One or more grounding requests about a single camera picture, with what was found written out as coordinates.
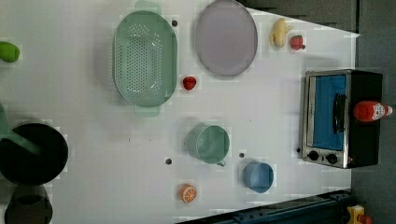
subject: oven window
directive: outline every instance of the oven window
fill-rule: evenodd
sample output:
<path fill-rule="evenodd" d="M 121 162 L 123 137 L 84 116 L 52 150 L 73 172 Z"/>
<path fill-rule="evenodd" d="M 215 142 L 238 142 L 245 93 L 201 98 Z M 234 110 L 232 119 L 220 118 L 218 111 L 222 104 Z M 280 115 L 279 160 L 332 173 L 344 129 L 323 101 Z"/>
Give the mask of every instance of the oven window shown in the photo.
<path fill-rule="evenodd" d="M 311 147 L 320 147 L 330 150 L 342 151 L 344 145 L 343 131 L 336 133 L 334 130 L 333 107 L 336 95 L 347 94 L 347 76 L 314 77 L 310 94 L 310 106 L 314 108 L 313 116 L 308 122 L 313 129 Z"/>

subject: black pot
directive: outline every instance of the black pot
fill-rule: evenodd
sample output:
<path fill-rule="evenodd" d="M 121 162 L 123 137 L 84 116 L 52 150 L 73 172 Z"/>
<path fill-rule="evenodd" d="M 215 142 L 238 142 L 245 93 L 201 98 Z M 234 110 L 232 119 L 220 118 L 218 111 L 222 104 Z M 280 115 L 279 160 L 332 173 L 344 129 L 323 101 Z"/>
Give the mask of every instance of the black pot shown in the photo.
<path fill-rule="evenodd" d="M 43 186 L 19 186 L 9 202 L 6 224 L 49 224 L 52 205 Z"/>
<path fill-rule="evenodd" d="M 68 148 L 62 135 L 45 124 L 29 123 L 18 126 L 15 133 L 42 148 L 37 156 L 3 139 L 0 142 L 0 172 L 19 185 L 42 185 L 61 173 L 67 163 Z"/>

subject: cup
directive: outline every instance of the cup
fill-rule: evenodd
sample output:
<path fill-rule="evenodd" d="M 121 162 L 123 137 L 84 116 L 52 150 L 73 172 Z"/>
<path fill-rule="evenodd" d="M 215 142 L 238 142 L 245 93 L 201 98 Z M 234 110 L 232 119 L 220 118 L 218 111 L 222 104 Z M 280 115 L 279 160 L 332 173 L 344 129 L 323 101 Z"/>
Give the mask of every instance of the cup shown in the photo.
<path fill-rule="evenodd" d="M 197 159 L 225 166 L 230 138 L 220 126 L 198 125 L 188 136 L 188 147 Z"/>
<path fill-rule="evenodd" d="M 266 163 L 251 163 L 245 167 L 244 182 L 248 188 L 264 193 L 274 182 L 274 171 Z"/>
<path fill-rule="evenodd" d="M 49 224 L 52 205 L 44 186 L 17 186 L 6 209 L 6 224 Z"/>

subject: colander handle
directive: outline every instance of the colander handle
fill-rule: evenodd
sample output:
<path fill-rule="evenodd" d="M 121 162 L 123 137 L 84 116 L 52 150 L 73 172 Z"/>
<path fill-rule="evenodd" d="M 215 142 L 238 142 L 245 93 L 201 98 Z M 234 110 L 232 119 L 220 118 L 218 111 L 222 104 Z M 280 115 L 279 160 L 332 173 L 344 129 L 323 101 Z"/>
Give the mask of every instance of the colander handle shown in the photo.
<path fill-rule="evenodd" d="M 134 105 L 134 113 L 141 118 L 154 118 L 160 114 L 160 107 L 146 108 Z"/>
<path fill-rule="evenodd" d="M 134 8 L 139 9 L 139 10 L 155 12 L 158 15 L 163 14 L 163 11 L 162 11 L 160 5 L 158 5 L 157 3 L 150 2 L 150 1 L 146 1 L 146 0 L 138 0 L 134 4 Z"/>

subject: oven knob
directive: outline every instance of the oven knob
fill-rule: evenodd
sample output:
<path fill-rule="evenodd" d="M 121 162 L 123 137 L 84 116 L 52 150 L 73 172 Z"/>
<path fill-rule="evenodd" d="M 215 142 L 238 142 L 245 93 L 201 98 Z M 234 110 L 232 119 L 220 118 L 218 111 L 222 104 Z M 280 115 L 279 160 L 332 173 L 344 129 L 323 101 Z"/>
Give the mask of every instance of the oven knob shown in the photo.
<path fill-rule="evenodd" d="M 316 161 L 319 158 L 319 154 L 316 151 L 310 151 L 308 157 L 311 161 Z"/>
<path fill-rule="evenodd" d="M 326 157 L 326 160 L 329 162 L 329 164 L 336 164 L 337 156 L 335 156 L 334 154 L 330 154 L 329 156 Z"/>

